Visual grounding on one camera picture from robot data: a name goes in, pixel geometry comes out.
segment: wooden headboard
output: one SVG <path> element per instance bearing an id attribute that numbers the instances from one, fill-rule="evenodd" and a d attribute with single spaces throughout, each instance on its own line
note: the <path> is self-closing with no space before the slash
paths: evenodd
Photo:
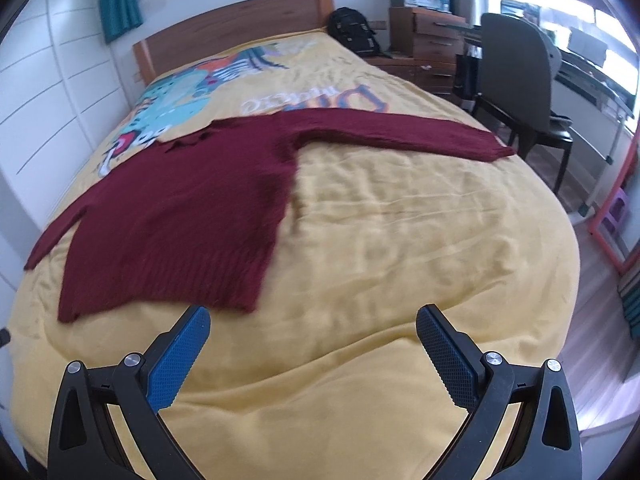
<path id="1" fill-rule="evenodd" d="M 247 0 L 210 10 L 133 46 L 145 84 L 247 41 L 324 27 L 334 0 Z"/>

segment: sweater sleeve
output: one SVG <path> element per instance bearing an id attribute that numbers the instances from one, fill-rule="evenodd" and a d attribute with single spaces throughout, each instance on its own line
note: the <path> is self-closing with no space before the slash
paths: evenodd
<path id="1" fill-rule="evenodd" d="M 95 204 L 97 194 L 102 189 L 104 181 L 102 179 L 91 186 L 48 225 L 31 250 L 27 263 L 24 265 L 24 270 L 35 269 L 41 259 L 56 246 L 60 238 Z"/>
<path id="2" fill-rule="evenodd" d="M 321 140 L 483 162 L 514 153 L 490 132 L 449 120 L 344 108 L 292 110 L 282 112 L 280 120 L 295 149 Z"/>

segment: maroon sweater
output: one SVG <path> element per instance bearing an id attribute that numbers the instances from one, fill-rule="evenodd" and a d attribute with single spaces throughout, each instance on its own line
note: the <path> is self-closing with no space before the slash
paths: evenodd
<path id="1" fill-rule="evenodd" d="M 340 108 L 214 121 L 155 142 L 73 202 L 43 232 L 33 269 L 80 219 L 58 319 L 132 300 L 252 311 L 296 172 L 296 151 L 322 140 L 491 162 L 513 154 L 452 121 Z"/>

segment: gray chair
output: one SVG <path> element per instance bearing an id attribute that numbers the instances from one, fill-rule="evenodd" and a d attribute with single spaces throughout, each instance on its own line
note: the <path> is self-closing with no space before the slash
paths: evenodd
<path id="1" fill-rule="evenodd" d="M 550 38 L 530 23 L 504 14 L 483 14 L 480 94 L 471 112 L 483 108 L 518 136 L 518 155 L 536 144 L 564 150 L 554 193 L 558 193 L 574 140 L 571 119 L 551 111 L 551 83 L 562 56 Z"/>

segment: teal curtain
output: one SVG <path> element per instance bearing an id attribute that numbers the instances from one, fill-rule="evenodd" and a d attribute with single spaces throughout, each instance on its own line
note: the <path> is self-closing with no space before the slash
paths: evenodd
<path id="1" fill-rule="evenodd" d="M 138 0 L 100 0 L 100 18 L 107 43 L 142 25 Z"/>

